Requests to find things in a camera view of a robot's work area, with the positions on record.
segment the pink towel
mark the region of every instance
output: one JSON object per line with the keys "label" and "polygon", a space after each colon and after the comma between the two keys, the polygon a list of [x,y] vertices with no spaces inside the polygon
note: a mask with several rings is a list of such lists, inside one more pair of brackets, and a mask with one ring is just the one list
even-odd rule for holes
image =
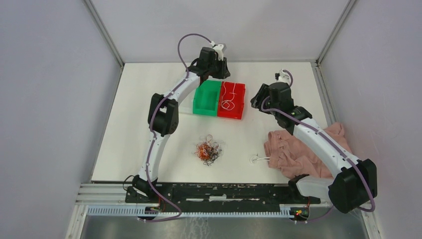
{"label": "pink towel", "polygon": [[[344,149],[351,152],[344,137],[342,124],[336,122],[326,128],[325,132]],[[301,174],[332,178],[324,163],[304,143],[285,130],[269,132],[264,148],[265,154],[270,157],[270,168],[279,168],[281,173],[289,179]]]}

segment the white table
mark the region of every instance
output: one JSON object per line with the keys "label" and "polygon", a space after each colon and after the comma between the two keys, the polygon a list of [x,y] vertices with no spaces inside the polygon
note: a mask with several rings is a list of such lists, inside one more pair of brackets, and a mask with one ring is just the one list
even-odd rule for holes
{"label": "white table", "polygon": [[[309,62],[228,63],[226,81],[246,85],[243,119],[193,115],[193,91],[180,105],[179,126],[171,135],[161,159],[158,181],[199,183],[286,183],[288,179],[267,162],[251,164],[251,156],[264,157],[269,131],[281,130],[271,115],[250,107],[250,99],[262,83],[271,84],[274,73],[288,69],[294,77],[292,97],[322,127],[327,126],[316,80]],[[164,93],[184,72],[181,63],[126,64],[94,168],[93,181],[122,181],[136,175],[145,156],[151,96]],[[224,141],[223,155],[205,166],[194,155],[200,137],[212,134]]]}

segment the plastic bin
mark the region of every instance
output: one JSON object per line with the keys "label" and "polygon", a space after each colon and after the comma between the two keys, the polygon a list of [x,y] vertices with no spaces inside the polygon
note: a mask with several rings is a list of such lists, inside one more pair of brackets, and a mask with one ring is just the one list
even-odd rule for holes
{"label": "plastic bin", "polygon": [[195,91],[193,113],[204,116],[217,116],[221,81],[205,81]]}
{"label": "plastic bin", "polygon": [[218,101],[217,116],[241,120],[243,107],[245,106],[245,91],[245,84],[223,81]]}

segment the black cable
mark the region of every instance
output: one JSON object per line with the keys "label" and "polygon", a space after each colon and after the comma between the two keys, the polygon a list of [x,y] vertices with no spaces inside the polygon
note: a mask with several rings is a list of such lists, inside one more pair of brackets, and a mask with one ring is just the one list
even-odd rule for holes
{"label": "black cable", "polygon": [[123,185],[122,185],[122,187],[123,187],[123,190],[125,190],[125,191],[127,191],[127,188],[124,188],[124,183],[130,178],[130,177],[135,177],[135,176],[133,176],[133,175],[129,175],[124,181],[123,181]]}

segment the cloth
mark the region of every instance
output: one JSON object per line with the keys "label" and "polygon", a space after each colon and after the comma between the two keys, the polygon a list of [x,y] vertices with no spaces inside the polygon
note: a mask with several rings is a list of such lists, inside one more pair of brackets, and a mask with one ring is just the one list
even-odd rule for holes
{"label": "cloth", "polygon": [[[324,130],[351,153],[344,137],[342,124],[336,122]],[[281,173],[289,179],[301,174],[309,174],[317,178],[332,178],[328,168],[312,150],[286,130],[269,132],[264,148],[265,154],[270,157],[270,168],[279,168]]]}

